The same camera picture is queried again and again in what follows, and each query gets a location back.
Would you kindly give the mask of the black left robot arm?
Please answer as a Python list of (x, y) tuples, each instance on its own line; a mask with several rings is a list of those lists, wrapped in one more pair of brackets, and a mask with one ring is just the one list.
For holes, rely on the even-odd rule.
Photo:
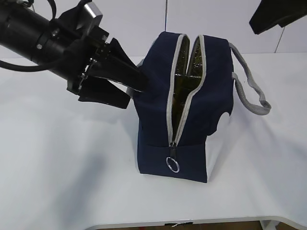
[(31, 10), (31, 0), (1, 1), (0, 44), (33, 65), (2, 61), (0, 66), (17, 72), (48, 70), (65, 79), (67, 90), (81, 102), (127, 108), (130, 96), (116, 84), (143, 92), (148, 79), (118, 40), (107, 40), (109, 34), (100, 27), (103, 15), (96, 4), (82, 0), (60, 16), (55, 2), (49, 4), (50, 20)]

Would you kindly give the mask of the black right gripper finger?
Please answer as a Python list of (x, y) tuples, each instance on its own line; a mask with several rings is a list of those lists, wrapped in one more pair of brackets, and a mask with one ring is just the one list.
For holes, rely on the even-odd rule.
[(284, 28), (306, 15), (306, 0), (262, 0), (249, 25), (259, 35), (276, 25)]

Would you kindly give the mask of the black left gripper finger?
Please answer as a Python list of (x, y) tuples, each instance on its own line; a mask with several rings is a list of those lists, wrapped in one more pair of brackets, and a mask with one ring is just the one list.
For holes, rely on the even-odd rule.
[(96, 51), (96, 64), (91, 67), (94, 77), (111, 80), (136, 91), (146, 90), (148, 78), (130, 60), (118, 40), (113, 38), (110, 43)]
[(89, 77), (82, 83), (79, 102), (91, 102), (126, 109), (130, 97), (106, 79)]

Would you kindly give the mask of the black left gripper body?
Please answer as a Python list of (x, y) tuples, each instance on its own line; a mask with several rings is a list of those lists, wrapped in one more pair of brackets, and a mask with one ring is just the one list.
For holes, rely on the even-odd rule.
[(89, 35), (83, 35), (81, 29), (77, 29), (80, 15), (81, 11), (65, 11), (49, 23), (51, 60), (58, 61), (50, 71), (65, 79), (67, 90), (76, 95), (90, 77), (89, 69), (96, 61), (96, 51), (108, 37), (108, 32), (99, 26)]

